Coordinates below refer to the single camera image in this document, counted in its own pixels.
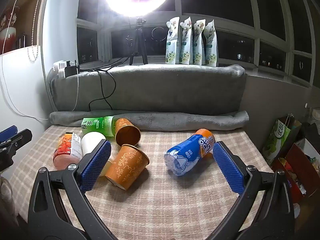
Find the green paper bag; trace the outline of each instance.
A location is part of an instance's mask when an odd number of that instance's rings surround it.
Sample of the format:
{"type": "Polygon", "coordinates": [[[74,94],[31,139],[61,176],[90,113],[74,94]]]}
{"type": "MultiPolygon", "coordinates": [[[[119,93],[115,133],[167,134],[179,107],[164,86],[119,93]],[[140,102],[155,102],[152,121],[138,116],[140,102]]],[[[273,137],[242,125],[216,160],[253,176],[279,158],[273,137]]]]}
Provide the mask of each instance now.
{"type": "Polygon", "coordinates": [[[285,116],[275,121],[262,149],[262,155],[269,165],[275,158],[283,157],[288,153],[296,140],[300,127],[301,123],[294,117],[285,116]]]}

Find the black cable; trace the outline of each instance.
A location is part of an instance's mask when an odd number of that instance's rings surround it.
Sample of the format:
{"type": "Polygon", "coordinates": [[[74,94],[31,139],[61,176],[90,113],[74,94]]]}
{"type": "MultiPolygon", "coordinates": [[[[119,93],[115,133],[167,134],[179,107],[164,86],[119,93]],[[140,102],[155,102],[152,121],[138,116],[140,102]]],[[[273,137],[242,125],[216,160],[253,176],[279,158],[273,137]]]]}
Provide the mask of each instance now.
{"type": "Polygon", "coordinates": [[[89,72],[95,72],[95,71],[98,72],[99,77],[100,77],[101,92],[102,92],[102,96],[103,96],[103,98],[94,99],[94,100],[92,100],[92,101],[89,103],[89,111],[91,111],[90,104],[91,104],[92,102],[98,101],[98,100],[105,100],[106,103],[110,106],[111,110],[113,110],[113,109],[112,109],[112,106],[109,104],[109,102],[108,102],[106,99],[109,98],[109,97],[111,97],[111,96],[113,95],[113,93],[116,91],[117,83],[116,83],[116,80],[114,79],[114,77],[109,73],[109,70],[112,69],[112,68],[114,68],[114,67],[116,67],[116,66],[119,66],[119,65],[123,64],[124,62],[126,62],[126,61],[129,59],[129,57],[130,57],[130,56],[128,56],[123,62],[120,62],[120,63],[118,63],[118,64],[116,64],[116,65],[114,65],[114,66],[111,66],[111,67],[108,68],[107,70],[104,70],[104,69],[87,70],[87,71],[89,71],[89,72]],[[115,83],[115,87],[114,87],[113,91],[112,91],[111,94],[110,94],[109,96],[107,96],[107,97],[105,97],[105,96],[104,96],[104,93],[103,93],[102,78],[101,78],[101,74],[100,74],[99,71],[103,71],[103,72],[109,74],[110,77],[113,79],[113,82],[115,83]]]}
{"type": "Polygon", "coordinates": [[[94,67],[94,68],[89,68],[89,69],[81,69],[80,72],[86,72],[86,71],[94,71],[94,70],[101,70],[101,68],[103,67],[108,67],[116,62],[118,62],[119,60],[123,59],[124,57],[120,58],[120,59],[117,59],[116,61],[110,63],[110,64],[107,64],[107,65],[103,65],[103,66],[100,66],[100,67],[94,67]]]}

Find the gray blanket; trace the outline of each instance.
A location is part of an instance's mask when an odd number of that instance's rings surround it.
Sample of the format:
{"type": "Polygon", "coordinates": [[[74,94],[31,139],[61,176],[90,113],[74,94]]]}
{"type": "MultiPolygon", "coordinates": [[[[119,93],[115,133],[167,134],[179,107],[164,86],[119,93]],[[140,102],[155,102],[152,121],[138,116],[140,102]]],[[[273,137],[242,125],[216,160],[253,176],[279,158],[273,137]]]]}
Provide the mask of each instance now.
{"type": "Polygon", "coordinates": [[[249,121],[246,111],[208,116],[184,113],[98,110],[91,112],[53,112],[50,114],[50,122],[55,125],[80,127],[83,118],[102,116],[124,117],[140,130],[148,131],[188,131],[201,128],[208,130],[234,130],[243,127],[249,121]]]}

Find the window blind cord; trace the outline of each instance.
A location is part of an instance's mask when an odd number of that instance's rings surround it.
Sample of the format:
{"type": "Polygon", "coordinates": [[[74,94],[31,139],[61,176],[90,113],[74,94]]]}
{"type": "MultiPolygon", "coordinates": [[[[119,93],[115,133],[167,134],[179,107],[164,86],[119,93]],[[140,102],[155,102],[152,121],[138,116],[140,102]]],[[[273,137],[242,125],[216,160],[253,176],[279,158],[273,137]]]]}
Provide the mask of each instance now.
{"type": "Polygon", "coordinates": [[[34,57],[34,60],[32,60],[30,58],[30,55],[29,55],[29,47],[27,47],[27,53],[28,53],[28,58],[29,58],[29,61],[31,63],[34,63],[36,62],[38,56],[39,56],[39,46],[37,45],[37,55],[35,56],[35,52],[33,51],[33,31],[34,31],[34,28],[35,28],[35,20],[36,20],[36,13],[37,13],[37,8],[38,8],[38,4],[39,4],[39,0],[37,0],[37,4],[36,4],[36,9],[35,9],[35,14],[33,16],[33,24],[32,24],[32,35],[31,35],[31,50],[32,50],[32,54],[33,54],[33,57],[34,57]]]}
{"type": "MultiPolygon", "coordinates": [[[[14,1],[14,4],[13,4],[13,8],[12,8],[12,12],[11,12],[11,17],[10,17],[10,20],[9,20],[9,26],[10,26],[10,23],[11,23],[11,20],[12,20],[12,16],[13,16],[13,11],[14,11],[14,7],[16,6],[16,3],[17,3],[17,0],[14,1]]],[[[10,97],[10,94],[9,94],[9,90],[8,90],[8,86],[7,86],[7,82],[5,80],[5,76],[4,76],[4,70],[3,70],[3,57],[4,57],[4,46],[5,46],[5,41],[7,39],[7,35],[8,35],[8,31],[9,31],[9,28],[7,28],[7,33],[5,34],[5,38],[4,38],[4,43],[3,43],[3,47],[2,47],[2,55],[1,55],[1,68],[2,68],[2,77],[3,77],[3,80],[4,80],[4,85],[5,85],[5,88],[7,90],[7,94],[8,94],[8,98],[12,104],[12,106],[14,108],[12,108],[12,110],[14,112],[17,112],[19,115],[22,115],[22,116],[25,116],[25,117],[30,117],[30,118],[33,118],[33,119],[36,119],[36,120],[49,120],[49,119],[45,119],[45,118],[38,118],[38,117],[35,117],[35,116],[31,116],[31,115],[27,115],[27,114],[24,114],[22,112],[20,112],[16,106],[14,105],[11,97],[10,97]]]]}

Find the bright light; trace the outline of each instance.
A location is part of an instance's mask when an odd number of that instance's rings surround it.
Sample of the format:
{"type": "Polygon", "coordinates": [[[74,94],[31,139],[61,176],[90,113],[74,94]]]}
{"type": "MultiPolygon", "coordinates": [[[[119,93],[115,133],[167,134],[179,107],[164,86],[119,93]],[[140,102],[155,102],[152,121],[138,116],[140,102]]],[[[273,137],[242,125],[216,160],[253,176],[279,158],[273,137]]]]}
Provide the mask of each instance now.
{"type": "Polygon", "coordinates": [[[129,17],[143,16],[157,9],[165,0],[133,2],[132,0],[106,0],[110,9],[129,17]]]}

